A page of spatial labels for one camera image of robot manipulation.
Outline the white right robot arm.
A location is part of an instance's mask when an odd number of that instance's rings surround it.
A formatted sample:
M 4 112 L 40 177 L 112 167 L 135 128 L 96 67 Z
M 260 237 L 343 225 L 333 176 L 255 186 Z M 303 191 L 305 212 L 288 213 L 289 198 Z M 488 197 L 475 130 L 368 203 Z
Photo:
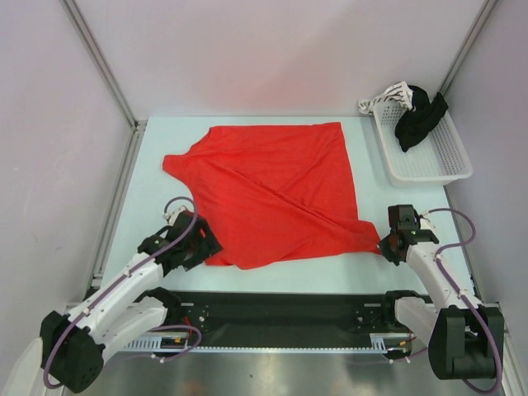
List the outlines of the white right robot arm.
M 502 379 L 504 318 L 455 279 L 427 214 L 412 205 L 388 208 L 389 234 L 378 248 L 394 265 L 407 264 L 425 286 L 429 302 L 411 290 L 390 291 L 380 320 L 390 331 L 406 327 L 427 346 L 440 380 Z

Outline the red tank top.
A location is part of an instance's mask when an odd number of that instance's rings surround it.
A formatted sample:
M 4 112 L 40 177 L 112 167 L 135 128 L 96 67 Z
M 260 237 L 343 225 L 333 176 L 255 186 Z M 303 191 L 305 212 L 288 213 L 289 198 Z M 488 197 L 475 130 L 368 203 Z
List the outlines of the red tank top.
M 210 266 L 377 252 L 338 122 L 214 126 L 186 153 L 165 156 L 163 171 L 190 190 L 222 245 Z

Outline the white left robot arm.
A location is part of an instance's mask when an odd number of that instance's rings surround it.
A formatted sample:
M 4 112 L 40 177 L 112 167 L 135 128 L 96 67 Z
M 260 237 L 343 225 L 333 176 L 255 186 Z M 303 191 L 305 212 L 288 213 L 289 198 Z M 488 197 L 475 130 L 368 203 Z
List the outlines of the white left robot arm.
M 110 283 L 67 313 L 53 311 L 43 319 L 46 388 L 84 391 L 117 352 L 146 332 L 184 332 L 179 355 L 200 345 L 202 332 L 185 320 L 179 296 L 159 283 L 177 268 L 195 268 L 222 247 L 199 214 L 181 209 L 164 217 L 166 225 L 143 240 Z

